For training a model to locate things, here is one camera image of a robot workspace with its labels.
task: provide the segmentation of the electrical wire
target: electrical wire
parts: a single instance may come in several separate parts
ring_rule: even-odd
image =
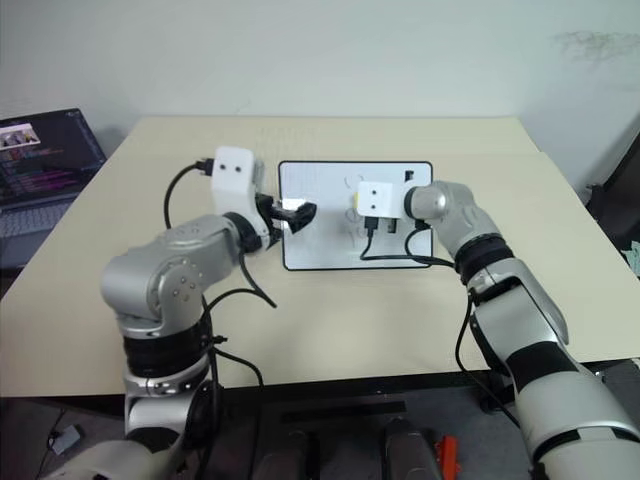
[[[169,214],[169,205],[170,205],[170,202],[171,202],[171,195],[173,193],[173,190],[175,189],[175,187],[178,184],[178,182],[180,181],[180,179],[182,179],[182,177],[184,177],[187,173],[191,172],[192,170],[199,170],[199,169],[200,168],[199,168],[197,163],[195,163],[193,165],[189,165],[189,166],[183,168],[182,170],[180,170],[176,174],[176,176],[171,180],[171,182],[169,183],[169,186],[167,187],[167,190],[165,192],[164,202],[163,202],[164,224],[165,224],[165,227],[167,229],[171,228],[171,218],[170,218],[170,214]],[[257,284],[257,282],[251,276],[251,273],[247,269],[247,265],[246,265],[246,262],[245,262],[245,251],[243,249],[240,250],[240,253],[238,255],[238,263],[240,264],[240,270],[242,271],[242,275],[244,276],[244,278],[247,281],[247,283],[251,286],[251,289],[248,289],[248,288],[235,288],[233,290],[229,290],[227,292],[224,292],[224,293],[218,295],[218,297],[216,297],[211,303],[207,303],[204,295],[202,295],[203,312],[202,312],[202,315],[200,317],[201,320],[207,320],[209,322],[212,322],[211,311],[216,307],[216,305],[218,305],[225,298],[230,297],[231,295],[238,294],[238,293],[247,293],[249,295],[255,295],[255,296],[263,299],[265,302],[267,302],[272,308],[277,308],[276,303],[265,293],[265,291],[262,288],[260,288],[260,286]],[[213,332],[213,328],[211,327],[211,337],[213,337],[212,332]],[[225,352],[223,350],[220,350],[219,348],[215,347],[213,345],[213,342],[212,342],[211,343],[211,351],[209,352],[210,364],[212,365],[212,368],[215,368],[215,365],[216,365],[216,363],[215,363],[216,355],[219,355],[219,356],[224,357],[224,358],[226,358],[228,360],[231,360],[233,362],[239,363],[241,365],[244,365],[244,366],[250,368],[255,373],[256,378],[258,379],[259,388],[262,389],[264,387],[264,378],[262,376],[262,372],[253,363],[249,362],[248,360],[245,360],[244,358],[237,357],[237,356],[232,355],[230,353],[227,353],[227,352]],[[252,475],[252,472],[253,472],[253,463],[254,463],[254,459],[255,459],[255,454],[256,454],[256,449],[257,449],[257,444],[258,444],[258,438],[259,438],[259,435],[260,435],[261,416],[262,416],[262,409],[258,408],[258,412],[256,414],[256,426],[255,426],[255,434],[254,434],[252,454],[251,454],[251,467],[249,469],[249,478],[251,478],[251,475]],[[209,443],[209,445],[207,445],[207,447],[205,447],[204,454],[203,455],[198,455],[198,457],[199,457],[199,465],[198,465],[198,470],[196,471],[196,474],[195,474],[195,478],[196,479],[202,479],[204,477],[207,464],[209,463],[209,459],[211,457],[211,451],[213,449],[213,443],[214,442],[213,442],[213,438],[212,438],[211,442]]]
[[[465,313],[464,321],[462,322],[462,327],[460,328],[460,333],[458,334],[458,339],[456,340],[456,350],[455,350],[456,363],[458,364],[458,367],[460,368],[460,370],[467,375],[467,377],[473,380],[476,383],[476,385],[478,385],[482,389],[484,393],[486,393],[494,402],[496,402],[500,410],[502,410],[502,412],[507,416],[507,418],[511,420],[511,422],[516,427],[520,428],[520,423],[518,422],[518,420],[516,420],[516,418],[511,414],[511,412],[507,410],[507,407],[504,406],[504,404],[500,401],[500,399],[496,396],[496,394],[494,394],[489,387],[487,387],[483,382],[481,382],[478,378],[476,378],[476,376],[473,373],[471,373],[469,370],[467,370],[465,366],[462,364],[462,359],[460,358],[460,346],[462,345],[462,338],[464,337],[464,332],[467,329],[467,325],[469,325],[469,319],[471,318],[472,305],[473,305],[473,302],[471,300],[471,297],[468,297],[467,312]]]
[[[197,170],[198,166],[194,163],[193,165],[189,165],[180,170],[175,177],[169,183],[167,187],[167,191],[164,194],[164,202],[162,204],[162,213],[164,214],[164,226],[169,230],[171,228],[171,219],[169,218],[169,202],[171,201],[171,194],[173,194],[173,189],[176,188],[176,185],[184,177],[187,173],[192,170]]]
[[[417,261],[419,263],[423,263],[425,265],[440,265],[440,266],[455,268],[455,266],[454,266],[454,264],[452,262],[450,262],[448,260],[444,260],[442,258],[426,257],[426,256],[422,256],[422,255],[412,255],[411,254],[411,251],[409,250],[409,241],[411,240],[411,237],[413,235],[415,235],[419,231],[420,230],[414,230],[405,239],[404,249],[407,252],[407,255],[373,255],[373,256],[367,256],[367,253],[371,249],[371,243],[373,241],[373,234],[375,232],[375,229],[369,229],[368,232],[367,232],[367,237],[368,237],[367,238],[367,246],[365,247],[365,249],[360,254],[360,259],[361,260],[414,260],[414,261]],[[509,420],[511,420],[511,422],[513,422],[513,424],[516,427],[520,428],[520,424],[518,423],[518,420],[511,414],[511,412],[509,412],[509,410],[507,410],[507,407],[504,406],[504,404],[491,391],[491,389],[489,387],[487,387],[484,383],[482,383],[478,378],[476,378],[476,376],[473,375],[469,370],[467,370],[465,368],[465,366],[462,364],[462,360],[460,358],[460,346],[462,345],[462,338],[464,337],[464,332],[467,329],[467,325],[469,325],[469,319],[471,318],[472,306],[473,306],[473,301],[471,300],[471,297],[468,297],[467,298],[467,311],[465,313],[464,321],[462,322],[462,327],[460,328],[460,333],[458,334],[458,339],[456,341],[456,348],[455,348],[456,363],[458,364],[458,367],[460,368],[460,370],[465,373],[465,375],[467,375],[471,380],[473,380],[473,382],[476,383],[484,393],[486,393],[494,402],[496,402],[496,404],[498,405],[500,410],[502,410],[504,412],[504,414],[507,416],[507,418]]]
[[[44,468],[44,465],[45,465],[45,461],[47,460],[47,457],[49,456],[49,452],[51,451],[51,445],[52,445],[51,440],[53,439],[53,433],[55,432],[56,427],[60,423],[60,420],[62,420],[62,417],[64,417],[66,413],[67,411],[65,409],[60,409],[60,412],[58,412],[58,416],[56,417],[56,421],[53,422],[53,425],[49,429],[49,434],[47,435],[46,450],[44,452],[44,455],[42,456],[42,460],[40,460],[38,473],[36,473],[36,476],[34,477],[36,480],[40,478],[40,475],[42,474],[42,469]]]
[[[453,262],[438,257],[428,257],[425,255],[368,255],[367,253],[371,249],[371,242],[373,241],[373,235],[368,235],[367,246],[360,254],[360,260],[413,260],[414,262],[421,263],[423,265],[439,265],[442,267],[454,268]]]
[[[238,255],[238,263],[240,264],[240,271],[242,271],[242,275],[244,276],[247,283],[251,285],[251,287],[254,290],[254,293],[258,295],[258,297],[262,298],[265,302],[267,302],[271,306],[271,308],[278,308],[278,305],[276,305],[276,303],[273,300],[271,300],[271,298],[269,298],[269,295],[267,295],[264,292],[264,290],[260,288],[260,286],[256,283],[256,281],[253,279],[253,277],[249,273],[249,270],[247,270],[247,264],[245,263],[244,250],[241,250],[240,254]]]
[[[244,358],[240,358],[240,357],[236,357],[235,355],[231,355],[230,353],[222,351],[217,347],[214,347],[213,351],[216,352],[216,354],[220,355],[221,357],[224,357],[224,358],[226,358],[228,360],[231,360],[233,362],[240,363],[240,364],[244,365],[245,367],[249,367],[251,370],[253,370],[253,373],[256,374],[256,377],[258,379],[258,386],[264,387],[264,379],[262,378],[262,372],[260,372],[260,369],[258,367],[256,367],[253,363],[251,363],[249,360],[245,360]]]
[[[411,250],[409,249],[409,242],[411,242],[411,239],[417,235],[420,232],[423,232],[424,230],[418,230],[417,228],[415,230],[413,230],[409,235],[407,235],[407,238],[404,239],[404,251],[407,255],[413,255],[413,253],[411,253]]]

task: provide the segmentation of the beige tabletop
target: beige tabletop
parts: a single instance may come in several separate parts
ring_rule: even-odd
[[[580,361],[640,354],[640,282],[516,119],[152,117],[142,120],[69,209],[0,304],[5,396],[123,391],[122,339],[100,296],[111,257],[163,229],[178,169],[219,145],[252,149],[277,194],[281,160],[428,160],[434,177],[468,184],[517,256],[565,314]],[[209,179],[186,177],[175,224],[211,209]],[[446,255],[436,245],[437,255]],[[420,270],[288,272],[280,248],[248,261],[278,303],[251,296],[216,308],[215,332],[268,384],[447,372],[465,310],[456,274]],[[207,291],[242,285],[239,272]],[[468,336],[468,368],[485,368]],[[228,387],[253,374],[220,362]]]

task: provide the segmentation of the white wall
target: white wall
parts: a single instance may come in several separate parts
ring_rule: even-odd
[[[518,115],[580,190],[640,128],[638,0],[0,0],[0,117]]]

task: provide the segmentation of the black cable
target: black cable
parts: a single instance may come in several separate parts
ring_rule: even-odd
[[[473,380],[476,383],[476,385],[478,385],[482,389],[484,393],[486,393],[489,397],[491,397],[491,399],[494,402],[496,402],[500,410],[503,411],[503,413],[507,416],[507,418],[511,420],[511,422],[516,427],[520,428],[520,423],[518,422],[518,420],[516,420],[516,418],[511,414],[511,412],[507,410],[507,407],[504,406],[504,404],[500,401],[500,399],[496,396],[496,394],[494,394],[489,387],[487,387],[483,382],[481,382],[478,378],[476,378],[476,376],[473,373],[467,370],[465,366],[462,364],[462,360],[460,359],[460,346],[462,345],[462,338],[464,337],[464,332],[467,329],[467,325],[469,325],[469,319],[471,318],[472,305],[473,305],[473,302],[471,301],[471,297],[468,297],[467,312],[464,316],[464,321],[462,322],[460,333],[458,334],[458,340],[456,340],[456,350],[455,350],[456,363],[458,364],[458,367],[462,372],[464,372],[471,380]]]
[[[425,265],[441,265],[441,266],[455,268],[455,266],[454,266],[454,264],[452,262],[450,262],[448,260],[444,260],[442,258],[426,257],[426,256],[422,256],[422,255],[412,255],[411,254],[411,251],[409,250],[409,241],[411,240],[411,237],[413,235],[415,235],[419,231],[420,230],[417,230],[417,229],[414,230],[405,239],[404,249],[407,252],[407,255],[373,255],[373,256],[366,256],[367,252],[371,248],[371,243],[373,241],[373,234],[375,232],[375,228],[369,228],[367,230],[367,237],[368,237],[367,238],[367,246],[365,247],[365,249],[360,254],[360,259],[361,260],[414,260],[416,262],[423,263]],[[468,297],[468,299],[467,299],[467,312],[465,314],[464,321],[462,322],[462,328],[460,329],[460,333],[458,335],[458,340],[456,341],[456,349],[455,349],[456,363],[458,364],[458,367],[460,368],[460,370],[462,372],[464,372],[471,380],[473,380],[482,389],[482,391],[484,391],[489,397],[491,397],[491,399],[494,402],[496,402],[496,404],[498,405],[500,410],[502,410],[504,412],[504,414],[507,416],[507,418],[509,420],[511,420],[516,427],[520,428],[520,424],[518,423],[518,420],[516,420],[516,418],[511,414],[511,412],[509,412],[509,410],[507,410],[507,408],[500,401],[500,399],[491,391],[491,389],[489,389],[489,387],[487,387],[484,383],[482,383],[479,379],[477,379],[475,377],[475,375],[473,375],[469,370],[467,370],[465,368],[465,366],[462,364],[462,360],[460,359],[460,346],[462,345],[462,338],[464,337],[464,332],[467,329],[467,325],[469,324],[469,319],[471,318],[471,308],[472,308],[472,306],[473,306],[473,302],[471,300],[471,297]]]
[[[238,255],[238,262],[240,263],[240,270],[242,271],[242,275],[244,276],[245,280],[249,285],[251,285],[251,287],[254,290],[254,293],[258,295],[258,297],[262,298],[265,302],[267,302],[271,306],[271,308],[278,308],[278,305],[276,305],[276,303],[273,300],[271,300],[271,298],[269,298],[269,295],[267,295],[264,292],[264,290],[260,288],[260,286],[256,283],[256,281],[251,276],[251,274],[249,273],[249,270],[247,270],[247,264],[245,263],[244,257],[245,257],[244,250],[241,250],[240,254]]]
[[[404,251],[406,252],[407,255],[413,255],[413,253],[411,253],[411,250],[409,249],[409,242],[411,241],[411,239],[418,233],[423,232],[424,230],[418,230],[417,228],[415,230],[413,230],[409,235],[407,235],[407,238],[404,239]]]
[[[199,165],[198,163],[195,163],[193,165],[189,165],[185,168],[183,168],[182,170],[180,170],[176,176],[171,180],[171,182],[169,183],[169,186],[167,187],[167,191],[165,192],[165,196],[164,196],[164,202],[163,202],[163,215],[164,215],[164,224],[165,227],[167,229],[171,228],[171,218],[170,218],[170,214],[169,214],[169,204],[171,202],[171,195],[173,193],[173,190],[175,189],[176,185],[178,184],[178,182],[180,181],[180,179],[182,177],[184,177],[187,173],[189,173],[192,170],[203,170],[205,171],[205,173],[207,173],[208,175],[210,175],[211,173],[211,165],[210,164],[202,164]],[[260,288],[260,286],[256,283],[256,281],[253,279],[253,277],[251,276],[251,273],[249,273],[249,270],[247,269],[247,265],[245,262],[245,252],[244,250],[240,250],[240,254],[238,255],[238,263],[240,264],[240,270],[242,271],[242,275],[244,276],[245,280],[247,281],[247,283],[249,285],[251,285],[252,289],[248,289],[248,288],[236,288],[233,290],[229,290],[227,292],[222,293],[221,295],[219,295],[218,297],[216,297],[211,303],[207,303],[204,295],[202,295],[202,308],[203,308],[203,312],[201,315],[201,319],[207,319],[209,321],[211,321],[211,311],[215,308],[216,305],[218,305],[222,300],[224,300],[225,298],[231,296],[231,295],[235,295],[237,293],[248,293],[250,295],[255,295],[261,299],[263,299],[265,302],[267,302],[272,308],[277,308],[276,303],[265,293],[264,290],[262,290],[262,288]],[[211,337],[213,338],[213,328],[211,328]],[[220,349],[218,349],[217,347],[212,345],[212,349],[211,352],[209,354],[209,359],[210,359],[210,364],[211,364],[211,368],[213,370],[217,370],[216,368],[216,362],[215,362],[215,357],[216,355],[220,355],[221,357],[227,358],[228,360],[240,363],[241,365],[244,365],[246,367],[249,367],[251,370],[253,370],[253,372],[256,374],[256,377],[258,379],[258,384],[259,387],[262,388],[264,387],[264,379],[262,377],[262,372],[260,372],[260,369],[258,367],[256,367],[253,363],[249,362],[248,360],[245,360],[243,358],[237,357],[235,355],[231,355],[230,353],[224,352]],[[253,472],[253,460],[255,458],[255,454],[256,454],[256,448],[257,448],[257,444],[258,444],[258,438],[260,435],[260,423],[261,423],[261,412],[262,410],[260,408],[258,408],[258,413],[256,415],[256,427],[255,427],[255,435],[254,435],[254,441],[253,441],[253,447],[252,447],[252,454],[251,454],[251,467],[249,470],[249,478],[251,478],[252,472]],[[204,454],[202,456],[199,455],[199,465],[198,465],[198,470],[195,474],[195,478],[196,479],[202,479],[204,477],[204,473],[207,467],[207,464],[209,463],[209,459],[211,457],[211,451],[213,450],[213,438],[211,439],[211,442],[209,443],[209,445],[207,445],[207,447],[205,447],[205,451]]]
[[[368,235],[367,246],[360,254],[360,260],[413,260],[414,262],[422,263],[423,265],[439,265],[442,267],[454,268],[453,262],[438,257],[428,257],[424,255],[369,255],[367,252],[371,248],[371,242],[373,240],[373,234]]]
[[[237,362],[240,363],[242,365],[244,365],[245,367],[249,367],[251,370],[253,370],[253,373],[256,374],[256,377],[258,378],[258,385],[260,387],[264,387],[264,379],[262,378],[262,372],[260,372],[260,369],[258,367],[256,367],[253,363],[251,363],[249,360],[245,360],[244,358],[240,358],[240,357],[236,357],[235,355],[231,355],[230,353],[224,352],[222,350],[220,350],[218,347],[213,347],[213,351],[216,352],[217,355],[220,355],[221,357],[224,357],[228,360],[231,360],[233,362]]]
[[[51,445],[52,445],[51,440],[54,439],[53,433],[55,432],[56,427],[60,423],[60,420],[62,420],[62,417],[64,417],[65,413],[67,413],[67,411],[65,409],[60,409],[60,412],[58,413],[58,416],[56,417],[56,421],[53,422],[52,427],[49,429],[49,433],[47,435],[46,450],[44,452],[44,455],[42,456],[42,460],[40,460],[40,466],[38,467],[38,473],[36,473],[36,476],[35,476],[36,479],[40,478],[40,475],[42,474],[42,469],[44,468],[45,461],[47,460],[47,456],[49,456],[49,452],[51,451]]]
[[[173,189],[176,188],[176,185],[178,184],[178,182],[182,177],[184,177],[190,171],[197,170],[197,169],[198,169],[198,165],[195,163],[193,165],[184,167],[182,170],[180,170],[176,174],[175,177],[173,177],[173,180],[171,180],[171,182],[169,183],[169,186],[167,187],[167,191],[164,194],[164,202],[162,205],[163,207],[162,211],[164,214],[164,226],[167,228],[167,230],[171,228],[171,220],[169,218],[169,202],[171,201],[171,194],[173,193]]]

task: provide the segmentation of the silver robotic arm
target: silver robotic arm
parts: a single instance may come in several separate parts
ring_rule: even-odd
[[[431,224],[454,258],[476,305],[474,338],[489,367],[513,380],[533,478],[640,478],[640,431],[569,355],[562,314],[471,191],[434,182],[409,190],[404,206]]]
[[[49,478],[167,478],[186,452],[216,433],[219,385],[202,294],[245,254],[280,239],[274,220],[295,233],[316,207],[283,210],[258,193],[262,168],[249,150],[221,147],[215,162],[199,163],[212,176],[215,214],[132,248],[103,273],[102,295],[116,313],[127,356],[126,438],[83,452]]]

